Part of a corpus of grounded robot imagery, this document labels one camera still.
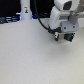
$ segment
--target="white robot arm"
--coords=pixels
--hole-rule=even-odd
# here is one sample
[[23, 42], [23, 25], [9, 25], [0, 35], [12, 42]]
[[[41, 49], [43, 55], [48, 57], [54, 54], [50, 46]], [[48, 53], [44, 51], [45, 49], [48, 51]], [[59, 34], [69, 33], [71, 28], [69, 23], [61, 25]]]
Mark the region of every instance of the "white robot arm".
[[54, 0], [49, 20], [49, 27], [54, 30], [55, 39], [58, 41], [59, 33], [65, 34], [64, 38], [72, 41], [74, 32], [79, 29], [79, 12], [84, 11], [84, 0]]

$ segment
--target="black cable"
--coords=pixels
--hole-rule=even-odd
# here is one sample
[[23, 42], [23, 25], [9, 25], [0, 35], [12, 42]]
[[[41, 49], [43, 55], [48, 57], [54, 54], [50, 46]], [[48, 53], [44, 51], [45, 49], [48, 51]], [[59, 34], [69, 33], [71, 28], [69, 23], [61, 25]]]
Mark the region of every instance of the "black cable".
[[36, 6], [36, 0], [34, 0], [34, 4], [35, 4], [35, 12], [36, 12], [36, 14], [37, 14], [37, 18], [38, 18], [40, 24], [41, 24], [46, 30], [50, 31], [51, 29], [48, 28], [48, 27], [46, 27], [46, 26], [42, 23], [42, 21], [40, 20], [40, 18], [39, 18], [38, 11], [37, 11], [37, 6]]

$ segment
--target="white table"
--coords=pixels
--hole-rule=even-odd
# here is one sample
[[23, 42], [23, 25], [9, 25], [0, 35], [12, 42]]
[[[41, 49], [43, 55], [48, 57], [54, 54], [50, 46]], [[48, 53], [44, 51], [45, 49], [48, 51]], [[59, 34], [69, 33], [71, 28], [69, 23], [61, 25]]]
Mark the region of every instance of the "white table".
[[0, 24], [0, 84], [84, 84], [84, 29], [56, 42], [38, 20]]

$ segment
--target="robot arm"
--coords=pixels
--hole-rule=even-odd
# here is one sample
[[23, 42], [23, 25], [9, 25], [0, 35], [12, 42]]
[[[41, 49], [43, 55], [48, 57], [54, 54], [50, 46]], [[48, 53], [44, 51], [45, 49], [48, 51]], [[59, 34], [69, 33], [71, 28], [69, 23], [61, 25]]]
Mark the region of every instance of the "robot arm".
[[79, 13], [84, 11], [84, 0], [54, 0], [49, 20], [49, 27], [54, 30], [55, 39], [58, 41], [59, 33], [65, 34], [66, 40], [72, 41], [74, 32], [79, 29]]

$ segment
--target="white surface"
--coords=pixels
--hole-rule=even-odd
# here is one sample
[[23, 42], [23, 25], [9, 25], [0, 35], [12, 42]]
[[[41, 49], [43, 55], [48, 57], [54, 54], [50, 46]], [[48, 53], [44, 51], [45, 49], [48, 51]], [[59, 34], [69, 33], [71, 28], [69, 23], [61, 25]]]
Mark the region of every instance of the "white surface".
[[0, 24], [0, 84], [84, 84], [84, 29], [70, 43], [37, 20]]

